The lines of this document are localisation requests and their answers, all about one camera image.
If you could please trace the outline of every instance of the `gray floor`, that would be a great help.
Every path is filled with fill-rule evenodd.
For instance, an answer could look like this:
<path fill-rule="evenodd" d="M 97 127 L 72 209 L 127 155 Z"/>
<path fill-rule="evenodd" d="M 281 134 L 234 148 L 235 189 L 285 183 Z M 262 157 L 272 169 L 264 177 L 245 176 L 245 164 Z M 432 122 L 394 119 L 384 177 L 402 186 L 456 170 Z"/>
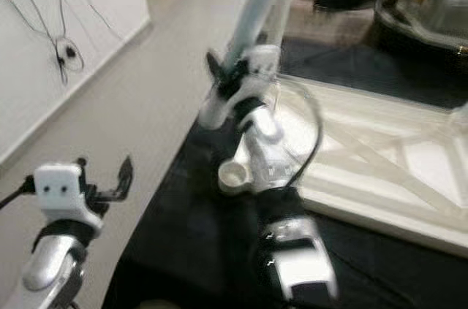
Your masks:
<path fill-rule="evenodd" d="M 14 163 L 3 168 L 0 197 L 46 161 L 88 157 L 88 179 L 115 183 L 127 154 L 135 181 L 125 203 L 112 206 L 90 247 L 77 300 L 99 308 L 116 262 L 141 213 L 196 118 L 210 81 L 204 55 L 223 53 L 244 0 L 148 0 L 153 28 L 110 62 Z M 44 220 L 34 197 L 0 213 L 0 306 L 12 291 Z"/>

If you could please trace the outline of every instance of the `white wall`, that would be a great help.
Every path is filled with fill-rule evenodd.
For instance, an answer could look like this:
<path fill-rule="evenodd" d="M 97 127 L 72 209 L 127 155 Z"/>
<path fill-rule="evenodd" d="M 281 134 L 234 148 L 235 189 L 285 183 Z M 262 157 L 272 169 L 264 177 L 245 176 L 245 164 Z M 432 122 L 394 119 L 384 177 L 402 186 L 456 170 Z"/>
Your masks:
<path fill-rule="evenodd" d="M 43 30 L 29 0 L 13 1 Z M 59 0 L 34 1 L 50 33 L 60 35 Z M 149 20 L 146 0 L 91 0 L 112 30 L 89 0 L 62 1 L 67 37 L 84 60 L 83 70 L 67 71 L 66 85 L 50 41 L 33 32 L 8 0 L 0 0 L 0 164 Z"/>

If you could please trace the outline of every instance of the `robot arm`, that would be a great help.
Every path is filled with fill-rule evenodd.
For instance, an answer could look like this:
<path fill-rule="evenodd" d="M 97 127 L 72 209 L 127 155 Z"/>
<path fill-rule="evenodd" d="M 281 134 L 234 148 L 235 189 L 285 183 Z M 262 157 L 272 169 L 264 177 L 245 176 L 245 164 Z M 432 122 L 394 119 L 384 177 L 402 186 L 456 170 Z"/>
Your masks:
<path fill-rule="evenodd" d="M 234 157 L 220 165 L 218 181 L 226 195 L 256 195 L 261 232 L 254 262 L 260 282 L 294 306 L 330 307 L 338 297 L 333 267 L 314 220 L 290 186 L 301 165 L 286 151 L 284 129 L 262 102 L 278 58 L 277 47 L 258 45 L 244 53 L 234 76 L 216 81 L 213 73 L 215 84 L 199 123 L 213 129 L 231 115 L 243 133 Z M 218 67 L 210 64 L 210 69 Z"/>
<path fill-rule="evenodd" d="M 127 197 L 133 179 L 127 158 L 118 174 L 118 187 L 98 192 L 86 183 L 86 161 L 46 164 L 28 180 L 47 218 L 34 242 L 30 260 L 3 309 L 66 309 L 83 283 L 82 265 L 89 243 L 99 236 L 109 202 Z"/>

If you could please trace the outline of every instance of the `gray robot arm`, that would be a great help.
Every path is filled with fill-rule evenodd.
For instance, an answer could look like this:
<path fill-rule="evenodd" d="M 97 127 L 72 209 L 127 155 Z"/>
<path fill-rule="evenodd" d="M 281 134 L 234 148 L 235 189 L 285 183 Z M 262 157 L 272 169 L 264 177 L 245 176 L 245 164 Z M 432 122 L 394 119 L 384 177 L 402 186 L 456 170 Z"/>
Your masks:
<path fill-rule="evenodd" d="M 80 291 L 89 243 L 99 236 L 109 202 L 127 197 L 133 179 L 129 158 L 118 174 L 118 187 L 98 192 L 86 183 L 79 164 L 46 164 L 34 171 L 30 187 L 37 195 L 47 225 L 3 309 L 67 309 Z"/>

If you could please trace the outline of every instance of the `black table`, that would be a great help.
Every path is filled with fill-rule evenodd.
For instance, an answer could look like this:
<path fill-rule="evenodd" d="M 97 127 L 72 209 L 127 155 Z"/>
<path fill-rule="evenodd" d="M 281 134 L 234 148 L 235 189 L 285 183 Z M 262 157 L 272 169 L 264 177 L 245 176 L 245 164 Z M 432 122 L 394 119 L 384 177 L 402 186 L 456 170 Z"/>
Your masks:
<path fill-rule="evenodd" d="M 114 273 L 104 308 L 166 299 L 183 308 L 267 308 L 249 252 L 254 197 L 219 194 L 219 163 L 239 137 L 196 124 L 140 220 Z M 339 308 L 468 308 L 468 261 L 315 215 L 341 292 Z"/>

